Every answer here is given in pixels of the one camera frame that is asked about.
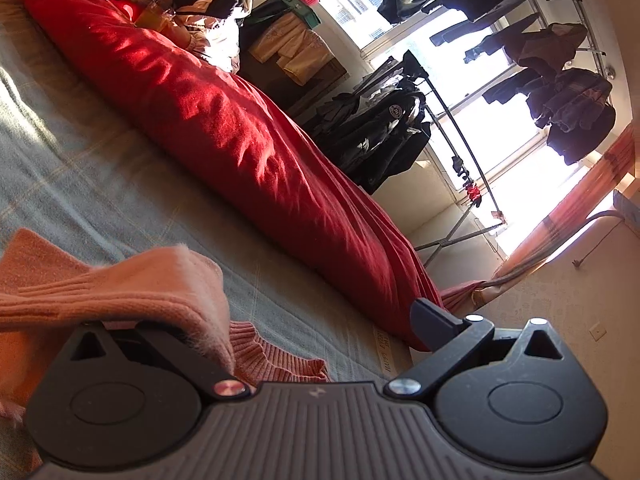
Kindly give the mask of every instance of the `beige towel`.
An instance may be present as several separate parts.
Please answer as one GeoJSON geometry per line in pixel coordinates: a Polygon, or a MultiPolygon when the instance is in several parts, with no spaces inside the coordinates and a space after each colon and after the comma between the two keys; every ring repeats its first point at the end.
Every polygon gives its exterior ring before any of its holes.
{"type": "Polygon", "coordinates": [[[278,66],[300,86],[334,58],[322,38],[309,30],[293,12],[273,23],[249,52],[261,63],[279,54],[278,66]]]}

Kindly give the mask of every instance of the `pink sweater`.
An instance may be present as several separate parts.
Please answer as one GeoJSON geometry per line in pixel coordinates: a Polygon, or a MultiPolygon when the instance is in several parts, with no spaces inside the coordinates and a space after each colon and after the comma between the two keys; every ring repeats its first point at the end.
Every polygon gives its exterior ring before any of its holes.
{"type": "Polygon", "coordinates": [[[323,360],[296,357],[251,323],[230,321],[220,267],[185,246],[91,267],[20,229],[0,260],[0,415],[19,419],[80,322],[141,319],[177,326],[199,352],[252,386],[329,381],[323,360]]]}

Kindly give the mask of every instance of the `cup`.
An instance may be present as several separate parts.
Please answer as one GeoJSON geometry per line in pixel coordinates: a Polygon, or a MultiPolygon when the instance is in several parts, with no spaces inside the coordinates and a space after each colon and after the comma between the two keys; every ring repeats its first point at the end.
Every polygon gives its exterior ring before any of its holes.
{"type": "Polygon", "coordinates": [[[162,30],[174,18],[175,10],[165,8],[160,0],[151,0],[135,21],[136,27],[149,28],[156,32],[162,30]]]}

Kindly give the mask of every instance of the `gray bedsheet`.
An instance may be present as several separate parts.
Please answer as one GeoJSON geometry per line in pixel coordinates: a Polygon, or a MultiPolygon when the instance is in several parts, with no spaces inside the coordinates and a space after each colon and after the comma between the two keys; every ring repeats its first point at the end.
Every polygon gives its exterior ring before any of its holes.
{"type": "MultiPolygon", "coordinates": [[[[325,359],[333,380],[380,384],[410,366],[407,346],[386,340],[106,105],[18,0],[0,0],[0,152],[0,247],[21,226],[91,264],[185,243],[222,267],[232,319],[325,359]]],[[[1,480],[24,475],[22,438],[0,422],[1,480]]]]}

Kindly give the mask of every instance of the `orange curtain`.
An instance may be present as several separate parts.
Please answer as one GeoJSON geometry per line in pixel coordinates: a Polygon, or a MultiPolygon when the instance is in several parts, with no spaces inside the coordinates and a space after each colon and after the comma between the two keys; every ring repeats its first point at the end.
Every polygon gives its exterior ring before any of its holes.
{"type": "MultiPolygon", "coordinates": [[[[604,197],[631,171],[636,160],[634,132],[637,129],[638,126],[634,123],[625,128],[562,202],[533,229],[513,254],[494,272],[492,280],[505,277],[519,264],[534,254],[551,248],[558,240],[573,234],[583,224],[604,197]]],[[[490,285],[490,282],[474,282],[473,285],[465,283],[443,290],[442,299],[445,306],[454,312],[472,295],[476,308],[479,308],[510,289],[526,275],[489,288],[487,285],[490,285]]]]}

